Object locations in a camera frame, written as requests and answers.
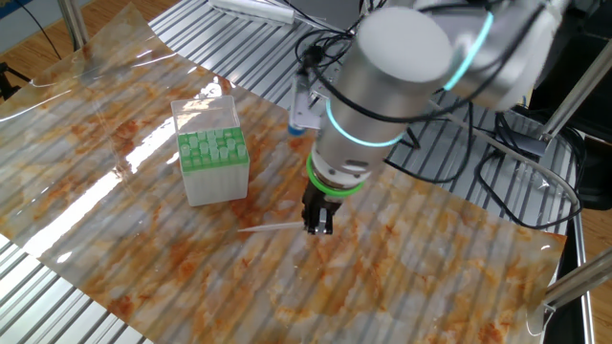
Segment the green ring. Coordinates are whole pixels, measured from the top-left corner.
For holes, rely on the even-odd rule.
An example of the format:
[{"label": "green ring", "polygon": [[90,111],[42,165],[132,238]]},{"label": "green ring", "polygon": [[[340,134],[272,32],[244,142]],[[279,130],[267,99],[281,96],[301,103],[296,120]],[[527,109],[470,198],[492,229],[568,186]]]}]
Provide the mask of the green ring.
[{"label": "green ring", "polygon": [[356,193],[357,191],[361,190],[361,188],[363,187],[363,183],[360,183],[359,185],[353,187],[350,190],[336,190],[333,189],[325,184],[323,184],[318,178],[317,176],[315,176],[315,172],[313,172],[313,166],[312,166],[312,161],[313,158],[311,157],[311,155],[308,155],[308,160],[306,161],[306,172],[308,172],[308,178],[310,179],[310,181],[313,183],[313,185],[321,192],[323,192],[324,194],[331,196],[331,197],[341,197],[341,198],[345,198],[345,197],[349,197],[352,194]]}]

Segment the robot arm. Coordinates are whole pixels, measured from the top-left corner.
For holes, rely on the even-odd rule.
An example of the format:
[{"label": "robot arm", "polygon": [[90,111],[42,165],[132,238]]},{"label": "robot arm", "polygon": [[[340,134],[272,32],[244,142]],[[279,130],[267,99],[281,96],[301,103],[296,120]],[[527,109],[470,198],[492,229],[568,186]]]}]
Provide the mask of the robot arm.
[{"label": "robot arm", "polygon": [[[458,81],[450,83],[453,93],[468,97],[487,82],[472,101],[508,109],[536,82],[567,3],[551,1],[538,12],[539,2],[502,4],[480,43],[478,36],[489,15],[482,10],[432,15],[402,7],[375,11],[361,23],[335,87],[374,113],[414,118],[435,90],[448,86],[460,73]],[[530,18],[535,21],[521,32]],[[500,56],[518,35],[523,37],[519,45],[500,65]],[[466,59],[470,65],[459,72]],[[365,116],[330,97],[307,162],[310,182],[302,199],[302,217],[309,233],[333,233],[333,216],[342,200],[357,192],[380,166],[405,127]]]}]

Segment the metal rod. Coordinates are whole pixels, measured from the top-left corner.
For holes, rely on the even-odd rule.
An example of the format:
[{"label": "metal rod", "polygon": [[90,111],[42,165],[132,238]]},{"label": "metal rod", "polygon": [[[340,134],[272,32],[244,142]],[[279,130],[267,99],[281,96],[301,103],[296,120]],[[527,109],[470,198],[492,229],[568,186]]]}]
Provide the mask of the metal rod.
[{"label": "metal rod", "polygon": [[612,279],[612,247],[574,269],[546,290],[544,304],[558,309]]},{"label": "metal rod", "polygon": [[87,34],[78,0],[57,0],[57,4],[61,10],[61,15],[64,17],[64,22],[66,22],[68,34],[73,40],[73,47],[77,51],[89,41],[89,34]]},{"label": "metal rod", "polygon": [[541,128],[539,138],[549,142],[563,125],[576,113],[584,100],[593,92],[601,79],[612,67],[612,41],[609,41],[576,86],[570,91],[555,113]]}]

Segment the white cable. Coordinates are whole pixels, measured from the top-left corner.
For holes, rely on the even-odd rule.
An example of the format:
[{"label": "white cable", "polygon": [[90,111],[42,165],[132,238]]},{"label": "white cable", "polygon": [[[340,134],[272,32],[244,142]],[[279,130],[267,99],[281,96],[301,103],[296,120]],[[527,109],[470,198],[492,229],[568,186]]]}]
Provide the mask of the white cable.
[{"label": "white cable", "polygon": [[[438,110],[442,109],[442,106],[436,104],[433,100],[430,100],[429,103],[437,108]],[[470,127],[461,119],[457,118],[456,116],[454,116],[453,114],[447,114],[447,118],[452,121],[453,123],[459,125],[460,127],[469,130]],[[569,195],[570,197],[570,202],[572,202],[572,207],[574,209],[578,209],[579,208],[579,198],[578,195],[576,194],[576,192],[574,191],[574,189],[572,188],[572,186],[566,182],[560,175],[558,175],[557,173],[549,170],[548,168],[540,165],[539,163],[532,161],[528,158],[523,157],[522,155],[514,152],[514,150],[508,148],[507,146],[501,144],[500,142],[498,142],[497,140],[494,140],[493,138],[491,138],[489,135],[481,132],[478,129],[472,128],[471,129],[473,134],[477,137],[479,137],[482,140],[485,140],[488,144],[490,144],[491,146],[499,149],[500,151],[506,153],[507,155],[515,158],[518,161],[527,163],[528,165],[530,165],[534,170],[536,170],[537,172],[541,173],[542,175],[550,178],[551,180],[554,180],[555,182],[557,182],[559,185],[561,185],[561,187],[563,188],[563,190],[565,190],[565,192]]]},{"label": "white cable", "polygon": [[268,230],[279,230],[279,229],[296,229],[303,228],[304,223],[288,223],[288,224],[275,224],[275,225],[262,225],[249,227],[244,229],[238,229],[239,232],[257,232],[257,231],[268,231]]}]

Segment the table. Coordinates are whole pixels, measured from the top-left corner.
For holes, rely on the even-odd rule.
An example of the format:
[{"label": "table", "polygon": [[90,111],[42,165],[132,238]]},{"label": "table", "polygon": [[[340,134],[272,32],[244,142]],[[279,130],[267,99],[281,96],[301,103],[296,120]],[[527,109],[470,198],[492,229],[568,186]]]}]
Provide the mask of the table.
[{"label": "table", "polygon": [[[291,104],[291,78],[297,68],[294,44],[301,35],[314,30],[303,22],[274,28],[237,19],[199,0],[180,2],[150,26],[172,50],[284,108]],[[455,99],[453,95],[435,98],[442,106]],[[465,114],[465,110],[456,113],[461,117]],[[476,108],[474,114],[478,127],[492,128],[493,113]],[[507,119],[519,132],[530,133],[539,127],[519,115]],[[398,145],[390,159],[426,176],[454,174],[465,153],[466,133],[447,122],[418,124],[413,130],[423,148],[413,151]],[[504,217],[473,174],[474,166],[490,151],[483,141],[476,140],[466,172],[443,188]],[[576,164],[561,138],[550,144],[540,163],[570,183],[575,181]],[[569,209],[569,202],[559,192],[542,187],[542,179],[516,161],[496,161],[482,172],[498,195],[527,223],[553,221],[559,212],[567,213]],[[549,230],[566,234],[567,224]],[[578,263],[582,264],[585,257],[579,217],[576,236]],[[2,343],[150,342],[4,237],[0,238],[0,280]],[[584,340],[590,344],[594,341],[588,295],[582,297],[581,303]]]}]

